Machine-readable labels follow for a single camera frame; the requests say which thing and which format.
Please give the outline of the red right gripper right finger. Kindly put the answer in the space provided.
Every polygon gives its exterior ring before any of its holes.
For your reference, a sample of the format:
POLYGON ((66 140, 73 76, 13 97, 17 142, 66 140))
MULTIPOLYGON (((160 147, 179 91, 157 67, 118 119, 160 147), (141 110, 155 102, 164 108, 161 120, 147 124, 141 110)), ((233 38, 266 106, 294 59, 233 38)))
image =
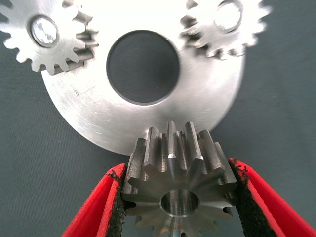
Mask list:
POLYGON ((246 237, 314 237, 308 224, 252 167, 231 158, 237 211, 246 237))

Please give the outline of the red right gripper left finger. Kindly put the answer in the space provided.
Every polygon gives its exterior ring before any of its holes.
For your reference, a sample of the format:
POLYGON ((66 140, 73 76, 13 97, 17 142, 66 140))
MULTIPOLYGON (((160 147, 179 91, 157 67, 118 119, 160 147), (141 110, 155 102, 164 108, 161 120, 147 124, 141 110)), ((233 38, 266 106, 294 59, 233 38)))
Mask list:
POLYGON ((120 189, 125 172, 124 163, 106 172, 63 232, 63 237, 120 236, 124 216, 120 189))

